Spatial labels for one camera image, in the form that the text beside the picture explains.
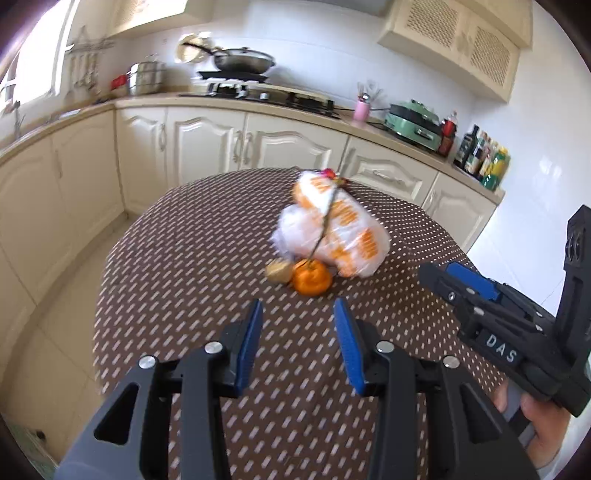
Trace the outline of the person right hand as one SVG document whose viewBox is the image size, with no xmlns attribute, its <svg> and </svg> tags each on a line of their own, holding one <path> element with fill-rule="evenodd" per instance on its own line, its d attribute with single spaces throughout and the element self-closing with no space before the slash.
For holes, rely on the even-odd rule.
<svg viewBox="0 0 591 480">
<path fill-rule="evenodd" d="M 535 431 L 527 446 L 528 456 L 533 465 L 541 469 L 549 465 L 559 453 L 571 415 L 553 402 L 540 402 L 528 393 L 521 395 L 520 408 Z"/>
</svg>

